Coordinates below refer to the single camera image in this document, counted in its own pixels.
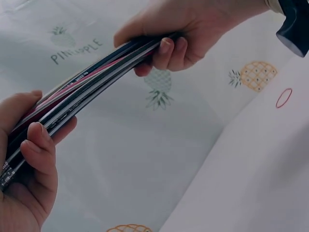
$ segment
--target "green pineapple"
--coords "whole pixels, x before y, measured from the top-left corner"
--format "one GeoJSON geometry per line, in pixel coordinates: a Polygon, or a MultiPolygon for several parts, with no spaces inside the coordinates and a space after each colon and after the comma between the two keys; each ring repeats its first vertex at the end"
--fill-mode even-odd
{"type": "Polygon", "coordinates": [[[51,33],[53,35],[51,36],[50,39],[54,45],[68,48],[75,47],[76,45],[75,40],[70,34],[67,33],[67,30],[64,29],[63,27],[55,27],[51,31],[51,33]]]}
{"type": "Polygon", "coordinates": [[[172,87],[170,71],[153,68],[148,76],[144,78],[144,81],[153,89],[149,92],[150,96],[146,98],[149,100],[146,108],[153,107],[153,110],[156,110],[161,107],[165,110],[166,106],[170,105],[170,101],[173,101],[173,98],[167,95],[172,87]]]}

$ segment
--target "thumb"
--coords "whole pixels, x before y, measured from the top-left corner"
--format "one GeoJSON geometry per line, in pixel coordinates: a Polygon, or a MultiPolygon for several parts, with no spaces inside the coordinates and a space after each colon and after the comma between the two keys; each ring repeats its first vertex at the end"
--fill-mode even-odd
{"type": "Polygon", "coordinates": [[[119,47],[120,45],[128,42],[134,37],[145,35],[143,17],[139,13],[128,22],[126,22],[122,28],[120,28],[114,35],[114,47],[119,47]]]}
{"type": "Polygon", "coordinates": [[[11,133],[20,118],[42,97],[39,90],[31,93],[16,93],[0,104],[0,130],[11,133]]]}
{"type": "Polygon", "coordinates": [[[173,6],[162,5],[160,1],[152,2],[116,32],[114,46],[118,47],[141,35],[154,36],[180,30],[184,25],[180,16],[179,11],[174,12],[173,6]]]}

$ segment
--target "white paper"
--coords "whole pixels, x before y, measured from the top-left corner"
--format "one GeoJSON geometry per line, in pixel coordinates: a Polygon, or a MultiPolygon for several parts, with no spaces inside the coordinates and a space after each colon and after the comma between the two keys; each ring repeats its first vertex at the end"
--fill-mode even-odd
{"type": "MultiPolygon", "coordinates": [[[[0,3],[4,98],[48,92],[108,54],[114,33],[146,1],[0,3]]],[[[230,86],[229,72],[266,63],[279,73],[293,56],[275,36],[280,26],[271,13],[255,17],[196,66],[145,78],[130,72],[81,111],[77,128],[57,146],[58,195],[43,231],[113,232],[131,224],[159,231],[224,126],[258,95],[230,86]],[[146,108],[153,89],[173,98],[170,105],[146,108]]]]}
{"type": "Polygon", "coordinates": [[[308,229],[308,63],[290,61],[225,128],[161,232],[308,229]]]}

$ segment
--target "red circle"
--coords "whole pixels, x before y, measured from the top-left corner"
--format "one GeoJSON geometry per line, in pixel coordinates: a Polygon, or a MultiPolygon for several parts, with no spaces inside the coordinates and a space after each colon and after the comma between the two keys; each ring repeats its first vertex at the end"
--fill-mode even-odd
{"type": "Polygon", "coordinates": [[[280,97],[278,98],[278,100],[277,100],[277,102],[276,102],[276,108],[277,108],[277,109],[283,107],[283,106],[288,102],[288,100],[289,100],[289,98],[290,98],[292,92],[293,92],[293,90],[292,90],[291,88],[287,88],[285,91],[282,92],[282,94],[280,95],[280,97]],[[279,104],[279,101],[280,101],[280,99],[281,99],[281,97],[282,97],[283,94],[284,94],[285,92],[287,92],[287,91],[290,92],[290,93],[289,93],[289,96],[286,98],[286,100],[284,101],[284,103],[282,103],[281,105],[278,105],[278,104],[279,104]]]}

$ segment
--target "pineapple illustration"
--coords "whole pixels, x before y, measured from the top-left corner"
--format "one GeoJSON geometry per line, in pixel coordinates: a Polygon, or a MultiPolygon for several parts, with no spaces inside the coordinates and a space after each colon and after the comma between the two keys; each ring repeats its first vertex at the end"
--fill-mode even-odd
{"type": "Polygon", "coordinates": [[[67,33],[67,30],[64,29],[64,27],[57,26],[51,31],[51,33],[53,35],[50,39],[54,45],[67,48],[75,47],[75,40],[69,33],[67,33]]]}
{"type": "Polygon", "coordinates": [[[146,108],[153,107],[153,110],[156,110],[161,107],[165,110],[166,106],[170,105],[170,101],[173,101],[173,98],[167,95],[172,87],[170,71],[153,68],[149,75],[144,78],[144,81],[153,89],[149,92],[150,96],[146,98],[149,101],[146,108]]]}
{"type": "Polygon", "coordinates": [[[232,70],[229,73],[229,84],[235,88],[243,84],[256,92],[261,92],[277,73],[273,65],[264,61],[253,61],[246,64],[240,72],[232,70]]]}
{"type": "Polygon", "coordinates": [[[116,226],[106,232],[152,232],[152,230],[142,225],[129,224],[116,226]]]}

